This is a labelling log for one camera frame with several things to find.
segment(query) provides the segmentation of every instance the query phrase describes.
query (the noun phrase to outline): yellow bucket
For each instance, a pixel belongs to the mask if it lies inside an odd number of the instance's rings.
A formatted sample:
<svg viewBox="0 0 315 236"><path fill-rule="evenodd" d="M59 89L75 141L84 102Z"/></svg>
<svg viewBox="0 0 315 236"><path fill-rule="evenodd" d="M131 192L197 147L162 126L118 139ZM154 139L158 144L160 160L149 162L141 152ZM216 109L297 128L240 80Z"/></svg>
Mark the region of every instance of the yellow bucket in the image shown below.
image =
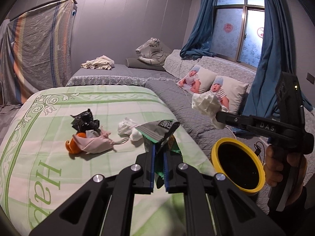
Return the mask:
<svg viewBox="0 0 315 236"><path fill-rule="evenodd" d="M217 173L226 175L248 196L255 195L265 184L261 161L247 145L236 139L219 139L212 148L211 161Z"/></svg>

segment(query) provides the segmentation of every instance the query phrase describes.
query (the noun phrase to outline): wall switch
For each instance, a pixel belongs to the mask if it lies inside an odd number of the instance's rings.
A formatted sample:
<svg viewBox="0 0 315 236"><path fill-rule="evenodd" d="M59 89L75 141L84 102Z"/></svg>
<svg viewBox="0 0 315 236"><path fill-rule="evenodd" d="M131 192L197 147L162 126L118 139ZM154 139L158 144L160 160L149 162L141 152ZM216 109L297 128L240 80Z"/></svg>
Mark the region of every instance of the wall switch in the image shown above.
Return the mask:
<svg viewBox="0 0 315 236"><path fill-rule="evenodd" d="M314 84L315 78L313 75L308 73L308 75L306 76L306 80L308 80L311 84Z"/></svg>

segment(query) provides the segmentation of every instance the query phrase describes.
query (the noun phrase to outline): yellow rim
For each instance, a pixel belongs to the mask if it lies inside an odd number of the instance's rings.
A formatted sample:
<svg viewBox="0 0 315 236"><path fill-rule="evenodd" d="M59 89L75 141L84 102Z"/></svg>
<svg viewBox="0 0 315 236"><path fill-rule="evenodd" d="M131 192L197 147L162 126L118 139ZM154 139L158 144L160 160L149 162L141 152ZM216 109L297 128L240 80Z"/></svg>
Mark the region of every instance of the yellow rim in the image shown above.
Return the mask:
<svg viewBox="0 0 315 236"><path fill-rule="evenodd" d="M255 155L255 153L247 145L243 144L242 142L240 142L240 141L238 141L236 139L232 139L232 138L229 138L229 137L224 137L224 138L219 139L215 143L215 145L213 146L212 151L211 151L211 161L212 161L212 164L213 164L216 172L217 173L223 173L224 175L226 175L229 178L229 176L225 173L225 171L221 167L221 164L220 164L219 159L218 159L218 149L219 149L219 146L222 145L223 143L224 144L235 145L235 146L241 148L254 161L254 163L255 163L255 165L256 165L256 167L258 169L259 181L258 181L258 185L257 185L257 187L255 189L249 190L249 189L242 188L242 187L238 186L235 183L234 184L239 189L241 189L242 191L246 192L247 194L255 194L258 191L260 191L262 189L262 187L264 186L264 184L265 184L264 168L263 168L260 160L258 159L258 157Z"/></svg>

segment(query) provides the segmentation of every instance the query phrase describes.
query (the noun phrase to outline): human hand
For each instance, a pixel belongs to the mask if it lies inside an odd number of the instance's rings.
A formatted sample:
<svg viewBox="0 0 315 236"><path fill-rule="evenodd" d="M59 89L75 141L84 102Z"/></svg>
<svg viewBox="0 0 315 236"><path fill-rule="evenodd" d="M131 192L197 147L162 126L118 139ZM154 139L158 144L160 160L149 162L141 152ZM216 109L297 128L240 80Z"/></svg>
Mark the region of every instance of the human hand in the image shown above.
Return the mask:
<svg viewBox="0 0 315 236"><path fill-rule="evenodd" d="M264 171L266 174L266 182L268 185L275 187L277 183L281 182L283 179L280 171L283 170L283 164L273 158L274 146L270 145L266 149L266 164L264 165ZM299 165L300 153L290 153L287 156L287 162L292 167L297 167ZM305 178L306 169L307 169L307 160L304 155L302 155L301 166L299 170L299 176L294 192L289 196L286 206L294 203L302 193L303 189L303 180Z"/></svg>

